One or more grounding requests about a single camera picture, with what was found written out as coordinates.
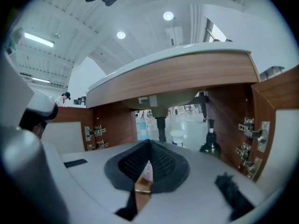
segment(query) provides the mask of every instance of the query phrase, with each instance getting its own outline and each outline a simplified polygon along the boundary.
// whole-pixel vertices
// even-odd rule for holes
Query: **white floor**
[[[172,143],[172,137],[170,136],[172,129],[183,129],[185,130],[183,145],[190,150],[199,151],[200,146],[206,141],[207,133],[207,122],[203,123],[202,120],[202,113],[168,116],[165,120],[167,143]],[[157,128],[156,131],[146,130],[146,134],[151,140],[159,140]]]

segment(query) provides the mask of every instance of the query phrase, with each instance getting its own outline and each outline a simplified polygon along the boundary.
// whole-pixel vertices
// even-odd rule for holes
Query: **black pipe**
[[[156,120],[157,120],[157,127],[158,127],[158,131],[159,131],[159,141],[160,142],[166,142],[165,118],[166,117],[156,118]]]

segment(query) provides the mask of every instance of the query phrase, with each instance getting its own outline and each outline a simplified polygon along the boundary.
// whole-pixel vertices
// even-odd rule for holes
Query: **fluorescent light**
[[[124,32],[118,32],[116,35],[119,39],[124,39],[126,37],[126,34]]]
[[[33,80],[37,80],[37,81],[41,81],[41,82],[45,82],[45,83],[50,83],[50,81],[48,80],[42,80],[42,79],[38,79],[38,78],[34,78],[32,77]]]
[[[32,35],[32,34],[29,34],[27,32],[25,32],[24,34],[24,37],[30,39],[30,40],[33,40],[33,41],[36,41],[36,42],[39,42],[41,44],[44,44],[44,45],[47,45],[49,47],[54,47],[54,43],[53,42],[49,42],[43,38],[40,38],[38,36],[35,36],[35,35]]]
[[[173,19],[173,13],[172,12],[166,12],[163,15],[164,19],[167,21],[171,21]]]

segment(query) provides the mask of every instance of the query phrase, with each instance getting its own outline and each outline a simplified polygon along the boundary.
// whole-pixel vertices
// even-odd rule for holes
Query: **green glass bottle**
[[[206,135],[206,143],[200,147],[200,152],[206,153],[220,159],[221,148],[220,145],[216,142],[216,133],[214,131],[214,120],[209,119],[209,132]]]

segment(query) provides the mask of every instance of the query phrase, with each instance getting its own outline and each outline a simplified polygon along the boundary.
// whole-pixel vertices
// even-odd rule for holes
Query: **white ceiling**
[[[109,74],[170,48],[171,38],[177,40],[174,45],[203,42],[207,18],[201,4],[242,9],[242,0],[118,0],[111,7],[101,0],[34,0],[15,28],[23,27],[55,46],[22,38],[16,47],[17,67],[65,88],[74,64],[81,64],[87,56]],[[174,13],[172,21],[163,19],[166,11]],[[174,36],[175,27],[181,34]],[[125,39],[116,37],[119,31],[126,33]]]

